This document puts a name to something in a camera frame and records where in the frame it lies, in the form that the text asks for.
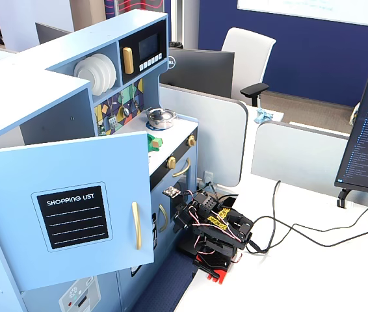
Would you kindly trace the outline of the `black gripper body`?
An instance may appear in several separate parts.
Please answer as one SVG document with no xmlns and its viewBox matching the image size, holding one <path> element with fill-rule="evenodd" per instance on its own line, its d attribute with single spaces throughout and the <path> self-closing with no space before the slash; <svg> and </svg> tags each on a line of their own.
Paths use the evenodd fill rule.
<svg viewBox="0 0 368 312">
<path fill-rule="evenodd" d="M 214 197 L 207 192 L 201 192 L 189 203 L 188 210 L 192 215 L 209 215 L 217 205 Z"/>
</svg>

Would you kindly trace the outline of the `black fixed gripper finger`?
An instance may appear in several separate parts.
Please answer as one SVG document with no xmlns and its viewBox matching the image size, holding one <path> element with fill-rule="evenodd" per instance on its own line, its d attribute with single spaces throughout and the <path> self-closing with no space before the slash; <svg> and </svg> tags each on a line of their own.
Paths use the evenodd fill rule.
<svg viewBox="0 0 368 312">
<path fill-rule="evenodd" d="M 188 211 L 178 211 L 174 215 L 174 227 L 173 232 L 177 233 L 179 230 L 186 228 L 192 224 L 193 218 L 190 216 Z"/>
</svg>

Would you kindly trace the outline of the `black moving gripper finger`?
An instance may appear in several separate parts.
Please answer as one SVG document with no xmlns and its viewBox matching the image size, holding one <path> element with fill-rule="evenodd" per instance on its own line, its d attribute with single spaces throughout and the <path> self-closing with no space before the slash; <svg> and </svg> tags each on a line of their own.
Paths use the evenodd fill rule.
<svg viewBox="0 0 368 312">
<path fill-rule="evenodd" d="M 180 215 L 182 213 L 188 213 L 190 207 L 198 207 L 198 203 L 196 201 L 190 201 L 189 203 L 186 202 L 181 202 L 177 207 L 176 207 L 176 215 Z"/>
</svg>

